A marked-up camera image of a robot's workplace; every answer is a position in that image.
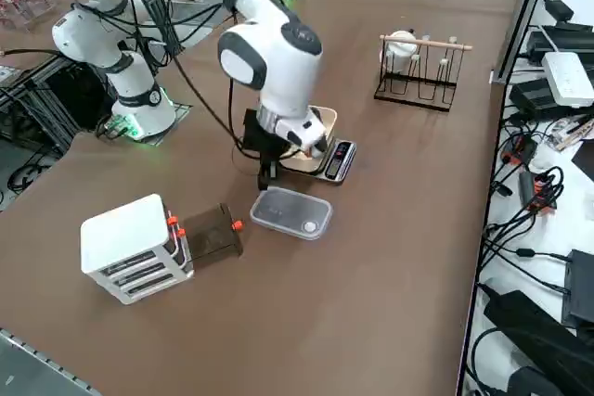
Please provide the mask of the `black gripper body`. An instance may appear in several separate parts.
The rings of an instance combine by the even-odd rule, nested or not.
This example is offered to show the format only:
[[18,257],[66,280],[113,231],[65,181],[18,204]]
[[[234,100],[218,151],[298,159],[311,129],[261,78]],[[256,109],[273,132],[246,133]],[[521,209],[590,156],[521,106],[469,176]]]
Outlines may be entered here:
[[265,160],[279,160],[291,148],[291,143],[260,126],[255,109],[245,110],[243,125],[242,147],[258,152]]

